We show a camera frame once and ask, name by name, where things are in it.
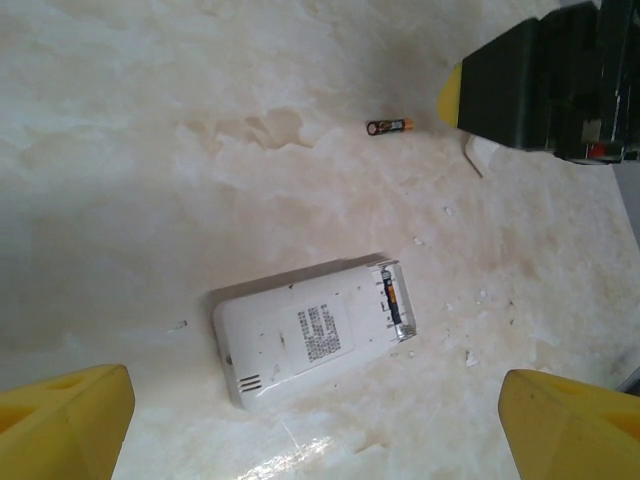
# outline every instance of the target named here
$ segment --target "stain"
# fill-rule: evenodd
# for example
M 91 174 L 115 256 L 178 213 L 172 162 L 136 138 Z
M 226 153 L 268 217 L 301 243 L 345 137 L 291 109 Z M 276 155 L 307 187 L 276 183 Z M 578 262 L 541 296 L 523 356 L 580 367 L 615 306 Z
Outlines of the stain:
M 200 147 L 209 156 L 215 157 L 222 150 L 223 143 L 215 135 L 216 124 L 208 118 L 206 112 L 190 112 L 184 120 L 176 122 L 174 128 L 179 125 L 184 125 L 196 136 Z M 234 123 L 224 124 L 222 128 L 234 131 L 237 125 Z
M 522 275 L 524 275 L 526 278 L 529 278 L 532 280 L 540 279 L 536 271 L 535 264 L 530 258 L 523 259 L 520 261 L 520 271 L 522 272 Z
M 232 138 L 245 145 L 256 144 L 265 150 L 280 150 L 287 145 L 313 148 L 314 144 L 304 141 L 300 136 L 303 127 L 302 117 L 288 108 L 269 110 L 263 117 L 250 116 L 243 120 L 218 120 L 214 127 L 214 136 Z M 187 128 L 199 137 L 208 131 L 197 122 L 190 122 Z
M 117 8 L 100 0 L 47 0 L 45 3 L 77 20 L 101 20 L 114 30 L 126 30 L 125 18 L 118 15 Z
M 22 34 L 29 34 L 32 30 L 29 24 L 19 17 L 13 17 L 3 12 L 0 15 L 0 47 L 8 47 L 19 42 Z
M 367 430 L 365 432 L 364 442 L 356 448 L 353 453 L 357 455 L 358 453 L 362 453 L 375 445 L 382 448 L 389 448 L 389 436 L 385 431 L 381 429 Z
M 220 20 L 232 20 L 237 15 L 237 7 L 234 1 L 207 1 L 200 0 L 196 5 L 197 10 L 203 15 L 208 15 Z
M 620 311 L 627 299 L 636 295 L 634 287 L 622 281 L 618 273 L 607 271 L 602 265 L 594 265 L 592 272 L 595 293 L 604 297 L 611 310 Z
M 459 480 L 463 478 L 462 469 L 460 467 L 440 467 L 429 475 L 430 480 Z
M 320 13 L 320 9 L 318 8 L 315 0 L 304 0 L 302 2 L 302 8 L 311 17 L 315 17 Z

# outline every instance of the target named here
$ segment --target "vent slot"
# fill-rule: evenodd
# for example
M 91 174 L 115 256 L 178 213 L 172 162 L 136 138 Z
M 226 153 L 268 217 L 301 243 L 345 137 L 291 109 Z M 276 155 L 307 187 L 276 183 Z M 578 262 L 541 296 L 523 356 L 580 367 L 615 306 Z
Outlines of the vent slot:
M 251 380 L 258 380 L 260 375 L 251 375 L 250 377 L 241 378 L 238 383 L 250 382 Z
M 241 378 L 238 380 L 238 388 L 241 393 L 251 392 L 262 388 L 260 375 L 251 375 L 250 377 Z

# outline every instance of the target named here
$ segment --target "debris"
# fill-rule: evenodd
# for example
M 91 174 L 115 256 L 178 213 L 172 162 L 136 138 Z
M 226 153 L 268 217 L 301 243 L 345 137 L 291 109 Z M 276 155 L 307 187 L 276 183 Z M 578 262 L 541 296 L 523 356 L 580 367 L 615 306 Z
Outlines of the debris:
M 187 325 L 189 325 L 189 324 L 187 323 L 187 321 L 186 321 L 186 320 L 181 320 L 180 322 L 178 322 L 178 324 L 177 324 L 175 327 L 173 327 L 173 328 L 172 328 L 171 330 L 169 330 L 167 333 L 175 332 L 176 330 L 180 330 L 181 328 L 184 328 L 184 327 L 186 327 Z
M 476 358 L 471 350 L 467 350 L 467 358 L 466 358 L 467 367 L 473 367 L 480 363 L 480 361 Z

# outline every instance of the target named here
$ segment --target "yellow tip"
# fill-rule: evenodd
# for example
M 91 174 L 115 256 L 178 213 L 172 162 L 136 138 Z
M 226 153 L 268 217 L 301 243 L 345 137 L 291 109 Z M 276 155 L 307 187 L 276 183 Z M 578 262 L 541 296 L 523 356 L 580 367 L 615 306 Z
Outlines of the yellow tip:
M 121 365 L 0 392 L 0 477 L 111 478 L 134 403 Z
M 447 84 L 438 99 L 438 117 L 453 128 L 458 127 L 458 111 L 460 110 L 460 87 L 462 85 L 462 63 L 453 69 Z

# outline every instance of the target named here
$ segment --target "printed label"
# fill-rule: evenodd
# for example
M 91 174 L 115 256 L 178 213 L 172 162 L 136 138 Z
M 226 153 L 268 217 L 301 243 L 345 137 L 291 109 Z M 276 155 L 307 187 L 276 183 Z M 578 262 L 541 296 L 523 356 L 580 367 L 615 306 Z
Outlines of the printed label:
M 340 350 L 340 337 L 336 322 L 324 303 L 298 312 L 298 321 L 307 347 L 309 362 L 313 363 Z

